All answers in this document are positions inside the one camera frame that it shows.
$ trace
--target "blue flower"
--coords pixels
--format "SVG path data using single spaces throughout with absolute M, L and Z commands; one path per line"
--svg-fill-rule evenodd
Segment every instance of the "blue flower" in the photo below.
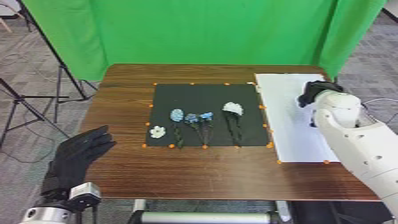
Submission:
M 170 111 L 170 120 L 174 122 L 179 122 L 183 120 L 183 110 L 181 109 L 174 109 Z
M 184 121 L 186 121 L 186 123 L 193 124 L 199 121 L 197 115 L 188 114 L 186 117 L 184 117 Z
M 213 113 L 207 112 L 207 113 L 200 114 L 200 118 L 202 118 L 206 121 L 211 121 L 211 120 L 213 120 Z

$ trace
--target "gray floor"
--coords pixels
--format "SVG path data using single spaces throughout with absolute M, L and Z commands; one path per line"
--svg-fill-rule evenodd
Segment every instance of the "gray floor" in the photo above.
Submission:
M 55 93 L 56 61 L 37 32 L 28 33 L 21 20 L 7 21 L 14 33 L 0 27 L 0 77 L 24 95 L 51 95 Z M 378 97 L 398 99 L 398 24 L 380 14 L 374 25 L 360 41 L 355 53 L 341 70 L 339 83 L 362 100 Z M 62 92 L 78 97 L 72 86 L 63 79 Z M 44 100 L 32 100 L 37 108 L 44 107 Z M 0 130 L 10 110 L 10 100 L 0 92 Z M 60 107 L 58 125 L 65 132 L 76 134 L 90 102 L 72 102 Z M 378 102 L 369 105 L 376 118 L 383 121 L 398 112 L 398 104 Z M 17 109 L 14 123 L 32 116 L 24 109 Z M 398 119 L 389 123 L 398 131 Z M 16 130 L 7 137 L 3 152 L 19 160 L 37 160 L 53 150 L 53 145 L 63 140 L 51 128 L 35 123 L 30 130 L 46 138 L 37 137 L 26 128 Z M 46 163 L 49 157 L 33 164 L 19 163 L 0 154 L 0 224 L 17 223 L 23 209 L 32 205 L 37 193 Z M 151 201 L 149 210 L 154 211 L 218 211 L 262 212 L 271 209 L 270 202 L 257 201 Z M 104 200 L 99 208 L 101 223 L 126 223 L 131 212 L 129 200 Z

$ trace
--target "orange marker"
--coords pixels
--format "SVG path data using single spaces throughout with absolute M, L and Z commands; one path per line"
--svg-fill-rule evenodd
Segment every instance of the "orange marker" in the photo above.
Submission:
M 270 142 L 264 147 L 266 147 L 266 149 L 271 149 L 273 148 L 273 142 Z

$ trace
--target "green backdrop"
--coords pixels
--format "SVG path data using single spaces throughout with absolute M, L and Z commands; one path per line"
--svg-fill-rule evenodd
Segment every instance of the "green backdrop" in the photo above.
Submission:
M 318 65 L 334 78 L 385 0 L 23 0 L 69 70 Z

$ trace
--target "tripod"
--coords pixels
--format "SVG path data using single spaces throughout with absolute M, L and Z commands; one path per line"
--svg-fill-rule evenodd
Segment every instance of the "tripod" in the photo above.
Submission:
M 48 40 L 48 38 L 46 38 L 44 32 L 42 32 L 42 30 L 40 30 L 40 26 L 39 26 L 39 24 L 37 24 L 37 22 L 35 22 L 35 19 L 33 19 L 33 16 L 32 16 L 32 14 L 30 14 L 30 11 L 28 11 L 28 8 L 26 8 L 26 6 L 24 6 L 24 3 L 23 3 L 21 0 L 16 0 L 16 1 L 17 1 L 19 5 L 21 5 L 21 11 L 23 11 L 23 14 L 24 14 L 24 19 L 26 19 L 26 26 L 28 26 L 28 24 L 33 25 L 33 27 L 35 27 L 35 29 L 37 29 L 37 31 L 39 31 L 39 34 L 40 34 L 40 38 L 42 38 L 42 40 L 44 40 L 44 42 L 46 42 L 48 48 L 49 48 L 49 50 L 51 50 L 53 56 L 55 56 L 56 61 L 58 61 L 56 97 L 55 97 L 55 115 L 53 115 L 53 123 L 56 123 L 56 121 L 58 121 L 58 104 L 62 104 L 62 103 L 65 103 L 65 102 L 72 102 L 72 101 L 85 101 L 85 100 L 90 99 L 92 95 L 88 96 L 87 93 L 85 93 L 85 90 L 83 90 L 83 83 L 88 85 L 88 87 L 90 87 L 94 90 L 97 90 L 97 88 L 95 88 L 95 86 L 88 83 L 87 80 L 79 80 L 79 81 L 76 81 L 76 79 L 72 78 L 69 68 L 67 68 L 65 63 L 63 63 L 63 61 L 62 61 L 62 58 L 60 58 L 60 56 L 58 56 L 58 53 L 56 53 L 56 50 L 55 50 L 55 48 L 53 48 L 51 42 L 49 42 L 49 40 Z M 65 97 L 60 97 L 60 87 L 62 87 L 62 86 L 60 86 L 60 79 L 62 79 L 62 71 L 63 71 L 63 73 L 65 73 L 65 76 L 67 76 L 67 79 L 69 79 L 69 81 L 71 81 L 71 84 L 72 84 L 72 86 L 74 86 L 74 88 L 76 88 L 76 91 L 78 91 L 78 94 L 79 94 L 79 99 L 60 100 L 60 98 L 65 98 Z
M 0 138 L 0 148 L 3 145 L 3 141 L 5 141 L 5 137 L 7 137 L 7 133 L 16 130 L 17 128 L 21 128 L 24 125 L 35 123 L 37 121 L 44 121 L 48 123 L 48 125 L 53 127 L 53 129 L 62 133 L 62 135 L 65 136 L 65 138 L 69 138 L 69 135 L 65 134 L 65 132 L 60 130 L 58 126 L 55 125 L 55 123 L 49 121 L 49 119 L 46 118 L 46 112 L 49 109 L 49 105 L 51 102 L 56 98 L 69 98 L 67 96 L 24 96 L 19 95 L 14 91 L 14 89 L 10 88 L 8 84 L 5 83 L 3 79 L 0 78 L 0 85 L 3 86 L 7 92 L 5 94 L 14 98 L 12 101 L 12 107 L 10 107 L 10 113 L 8 113 L 8 118 L 7 118 L 7 122 L 5 122 L 5 127 L 3 127 L 3 133 L 1 133 L 1 138 Z M 24 101 L 24 99 L 49 99 L 49 102 L 46 104 L 46 108 L 42 110 L 42 112 L 37 111 L 37 109 L 33 108 L 33 106 L 30 105 L 30 103 Z M 28 122 L 24 122 L 23 124 L 16 125 L 10 128 L 10 121 L 14 118 L 14 113 L 16 113 L 16 106 L 23 105 L 28 109 L 28 111 L 32 112 L 35 119 L 30 120 Z

